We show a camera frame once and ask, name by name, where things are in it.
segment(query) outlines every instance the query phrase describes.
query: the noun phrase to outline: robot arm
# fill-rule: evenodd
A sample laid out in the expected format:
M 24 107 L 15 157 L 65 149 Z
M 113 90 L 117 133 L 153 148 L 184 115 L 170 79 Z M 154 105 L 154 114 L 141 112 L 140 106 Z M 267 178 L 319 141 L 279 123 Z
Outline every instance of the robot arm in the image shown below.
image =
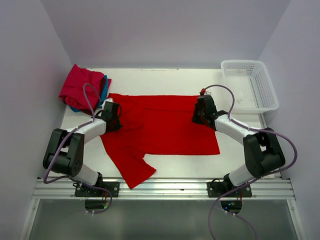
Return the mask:
M 90 186 L 100 187 L 102 175 L 83 163 L 84 146 L 95 137 L 122 127 L 118 117 L 119 106 L 117 103 L 106 100 L 102 105 L 101 115 L 96 115 L 94 121 L 77 129 L 67 139 L 51 171 L 65 174 Z M 45 169 L 48 169 L 62 140 L 73 130 L 74 128 L 53 130 L 42 162 Z
M 249 126 L 240 121 L 237 122 L 248 126 L 248 129 L 238 126 L 229 120 L 227 112 L 217 111 L 210 95 L 201 95 L 197 98 L 192 121 L 197 124 L 205 124 L 243 145 L 245 164 L 224 176 L 223 192 L 260 178 L 286 163 L 275 135 L 249 130 Z M 216 187 L 217 184 L 212 182 L 212 187 Z

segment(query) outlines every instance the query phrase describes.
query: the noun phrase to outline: white table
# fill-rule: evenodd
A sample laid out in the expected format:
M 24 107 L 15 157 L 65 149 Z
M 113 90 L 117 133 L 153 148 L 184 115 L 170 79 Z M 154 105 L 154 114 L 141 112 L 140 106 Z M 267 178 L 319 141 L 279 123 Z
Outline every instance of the white table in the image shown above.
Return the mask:
M 112 79 L 109 93 L 122 95 L 198 95 L 199 91 L 212 84 L 223 84 L 220 69 L 121 69 L 96 68 Z M 229 110 L 226 90 L 214 87 L 212 92 L 218 110 Z M 261 128 L 259 115 L 233 115 L 236 119 L 252 127 Z M 78 126 L 89 120 L 89 116 L 74 113 L 66 107 L 61 128 Z M 144 160 L 156 169 L 152 178 L 222 178 L 235 170 L 244 162 L 243 147 L 222 133 L 217 132 L 216 138 L 220 148 L 219 155 L 185 156 L 185 155 L 150 155 Z M 106 153 L 102 141 L 96 137 L 84 147 L 83 162 L 104 177 L 119 178 L 120 172 Z

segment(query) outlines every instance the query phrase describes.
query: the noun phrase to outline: red shirt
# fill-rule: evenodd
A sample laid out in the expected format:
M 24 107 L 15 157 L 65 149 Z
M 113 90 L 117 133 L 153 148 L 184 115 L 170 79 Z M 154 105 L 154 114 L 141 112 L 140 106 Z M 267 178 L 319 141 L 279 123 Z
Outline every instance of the red shirt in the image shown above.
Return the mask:
M 101 136 L 102 143 L 130 189 L 156 170 L 143 157 L 154 155 L 215 155 L 215 131 L 192 122 L 197 96 L 111 93 L 122 106 L 123 127 Z

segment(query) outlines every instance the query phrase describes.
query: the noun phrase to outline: blue cloth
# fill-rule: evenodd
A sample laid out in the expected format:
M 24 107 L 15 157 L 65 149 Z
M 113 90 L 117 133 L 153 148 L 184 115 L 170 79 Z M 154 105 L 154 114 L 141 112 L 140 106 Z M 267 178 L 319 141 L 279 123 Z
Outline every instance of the blue cloth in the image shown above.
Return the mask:
M 107 98 L 107 94 L 108 94 L 108 77 L 107 75 L 104 75 L 104 79 L 105 79 L 105 85 L 102 89 L 102 92 L 101 92 L 101 95 L 100 95 L 100 98 L 102 101 L 99 101 L 98 102 L 98 105 L 97 105 L 97 108 L 101 108 L 102 107 L 102 104 L 104 103 L 104 100 Z M 76 109 L 72 106 L 69 106 L 71 108 L 72 111 L 74 111 L 75 113 L 78 113 L 78 112 L 81 112 L 79 109 Z

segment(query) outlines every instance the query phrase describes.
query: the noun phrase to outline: plastic basket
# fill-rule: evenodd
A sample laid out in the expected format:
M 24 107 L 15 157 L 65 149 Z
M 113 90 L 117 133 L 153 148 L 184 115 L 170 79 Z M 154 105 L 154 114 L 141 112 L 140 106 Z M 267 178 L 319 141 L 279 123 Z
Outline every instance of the plastic basket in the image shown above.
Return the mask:
M 265 64 L 253 60 L 227 60 L 221 63 L 224 85 L 235 97 L 233 113 L 261 114 L 279 107 L 274 86 Z M 232 97 L 228 94 L 231 106 Z

